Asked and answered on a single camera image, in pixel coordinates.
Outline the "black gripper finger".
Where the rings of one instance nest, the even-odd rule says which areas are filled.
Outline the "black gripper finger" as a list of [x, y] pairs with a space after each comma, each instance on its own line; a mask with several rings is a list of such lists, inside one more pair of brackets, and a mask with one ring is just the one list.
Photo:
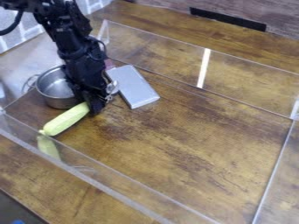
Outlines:
[[99, 113], [102, 108], [106, 106], [106, 96], [107, 94], [102, 91], [91, 93], [89, 91], [83, 92], [83, 100], [87, 104], [89, 113], [94, 116]]
[[70, 86], [70, 90], [73, 92], [73, 95], [74, 95], [74, 98], [77, 99], [78, 102], [83, 102], [85, 99], [82, 97], [82, 89], [81, 89], [81, 86], [77, 85], [77, 84], [73, 84]]

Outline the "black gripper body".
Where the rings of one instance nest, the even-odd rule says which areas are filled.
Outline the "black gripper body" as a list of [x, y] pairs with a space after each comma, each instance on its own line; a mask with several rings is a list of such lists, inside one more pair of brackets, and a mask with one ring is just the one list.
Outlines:
[[98, 43], [87, 43], [74, 52], [61, 55], [69, 88], [73, 84], [81, 86], [83, 92], [105, 92], [107, 101], [107, 83], [103, 78], [105, 63], [107, 59], [105, 48]]

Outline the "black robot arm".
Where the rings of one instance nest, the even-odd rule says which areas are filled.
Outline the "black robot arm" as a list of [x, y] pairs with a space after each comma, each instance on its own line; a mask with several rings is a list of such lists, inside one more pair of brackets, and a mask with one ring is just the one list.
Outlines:
[[91, 27], [75, 0], [0, 0], [0, 7], [17, 12], [13, 23], [0, 30], [0, 36], [15, 28], [25, 12], [31, 13], [57, 46], [71, 93], [87, 104], [90, 114], [98, 114], [107, 104], [106, 47], [89, 36]]

